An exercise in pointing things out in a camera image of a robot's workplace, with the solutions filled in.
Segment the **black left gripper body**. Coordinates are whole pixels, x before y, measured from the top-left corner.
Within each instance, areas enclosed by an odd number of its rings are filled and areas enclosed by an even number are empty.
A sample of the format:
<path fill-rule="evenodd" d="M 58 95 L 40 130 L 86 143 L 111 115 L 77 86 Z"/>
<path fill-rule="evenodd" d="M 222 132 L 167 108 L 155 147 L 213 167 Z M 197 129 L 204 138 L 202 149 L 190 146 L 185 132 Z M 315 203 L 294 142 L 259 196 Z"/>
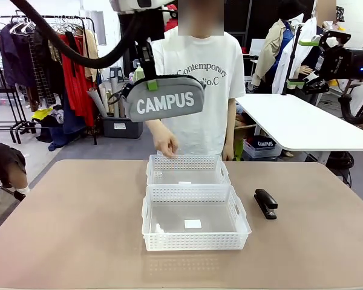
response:
<path fill-rule="evenodd" d="M 151 43 L 148 39 L 135 41 L 135 46 L 140 62 L 152 62 L 154 60 Z"/>

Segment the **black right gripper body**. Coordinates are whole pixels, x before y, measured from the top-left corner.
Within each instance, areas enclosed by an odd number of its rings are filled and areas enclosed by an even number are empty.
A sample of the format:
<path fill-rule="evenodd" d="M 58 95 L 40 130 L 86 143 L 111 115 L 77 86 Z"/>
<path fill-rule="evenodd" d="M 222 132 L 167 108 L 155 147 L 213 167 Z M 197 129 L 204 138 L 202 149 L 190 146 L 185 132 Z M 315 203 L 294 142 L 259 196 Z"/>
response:
<path fill-rule="evenodd" d="M 337 47 L 322 54 L 319 76 L 324 80 L 363 80 L 363 48 Z"/>

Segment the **person's right hand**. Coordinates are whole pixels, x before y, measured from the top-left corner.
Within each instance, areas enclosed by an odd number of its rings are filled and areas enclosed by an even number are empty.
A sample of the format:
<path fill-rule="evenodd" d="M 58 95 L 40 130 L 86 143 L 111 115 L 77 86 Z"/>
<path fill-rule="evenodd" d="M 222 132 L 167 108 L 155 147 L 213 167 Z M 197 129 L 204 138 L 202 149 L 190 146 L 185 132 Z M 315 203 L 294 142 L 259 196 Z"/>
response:
<path fill-rule="evenodd" d="M 174 134 L 160 134 L 154 138 L 155 148 L 167 158 L 175 157 L 178 150 L 178 141 Z"/>

